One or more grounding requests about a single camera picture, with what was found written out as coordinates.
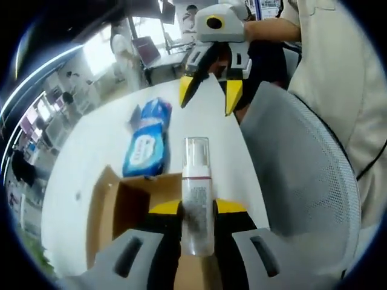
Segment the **box flap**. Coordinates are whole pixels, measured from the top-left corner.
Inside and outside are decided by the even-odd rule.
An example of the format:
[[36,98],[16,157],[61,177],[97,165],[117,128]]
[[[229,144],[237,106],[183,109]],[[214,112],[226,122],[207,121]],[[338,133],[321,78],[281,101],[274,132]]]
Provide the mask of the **box flap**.
[[114,173],[113,169],[110,166],[106,166],[93,188],[86,233],[86,260],[88,268],[94,264],[94,258],[99,249],[99,228],[102,210],[105,204],[105,196],[111,186],[117,184],[119,181],[120,178]]
[[149,209],[158,204],[181,199],[181,173],[164,174],[155,177],[123,178],[122,183],[134,189],[144,190],[151,195]]
[[136,227],[149,209],[176,199],[181,199],[180,173],[120,179],[112,168],[105,168],[94,186],[88,215],[88,268],[93,266],[96,253]]
[[202,258],[181,254],[174,289],[223,289],[217,258],[215,256]]

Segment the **laptop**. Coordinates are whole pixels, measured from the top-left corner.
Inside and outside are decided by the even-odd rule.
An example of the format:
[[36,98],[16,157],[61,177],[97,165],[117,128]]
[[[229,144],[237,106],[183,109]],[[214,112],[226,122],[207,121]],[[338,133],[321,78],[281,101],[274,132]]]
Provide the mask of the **laptop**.
[[160,52],[150,36],[133,39],[132,43],[147,69],[182,64],[187,55],[187,52],[185,52],[161,57]]

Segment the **wet wipes package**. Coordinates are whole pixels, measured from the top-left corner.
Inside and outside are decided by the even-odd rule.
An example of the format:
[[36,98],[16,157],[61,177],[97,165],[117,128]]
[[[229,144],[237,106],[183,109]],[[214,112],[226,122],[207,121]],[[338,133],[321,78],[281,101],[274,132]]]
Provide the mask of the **wet wipes package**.
[[171,111],[171,104],[161,98],[145,104],[125,155],[123,177],[155,176],[163,172],[167,150],[164,141]]

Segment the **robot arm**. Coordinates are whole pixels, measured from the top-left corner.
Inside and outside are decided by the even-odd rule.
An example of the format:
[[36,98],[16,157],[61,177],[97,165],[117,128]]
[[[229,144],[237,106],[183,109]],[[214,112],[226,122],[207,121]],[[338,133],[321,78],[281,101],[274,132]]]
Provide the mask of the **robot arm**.
[[[333,288],[332,280],[310,274],[282,239],[268,229],[256,229],[240,205],[216,203],[215,257],[222,285],[228,289]],[[149,213],[137,229],[128,230],[98,253],[91,269],[61,279],[60,289],[172,290],[181,254],[182,217],[181,203],[174,204],[176,214]]]
[[191,52],[186,71],[181,78],[180,105],[184,108],[207,77],[211,64],[217,61],[221,44],[230,51],[227,68],[226,115],[230,115],[242,96],[242,80],[250,75],[252,61],[247,54],[243,4],[217,4],[200,10],[196,15],[198,44]]

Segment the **mesh chair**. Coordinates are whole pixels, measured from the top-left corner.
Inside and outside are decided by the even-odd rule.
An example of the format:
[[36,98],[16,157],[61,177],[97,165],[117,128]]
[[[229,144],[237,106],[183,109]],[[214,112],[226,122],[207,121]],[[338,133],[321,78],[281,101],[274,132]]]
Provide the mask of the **mesh chair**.
[[241,124],[270,228],[316,274],[353,259],[360,230],[356,178],[330,132],[297,97],[262,82]]

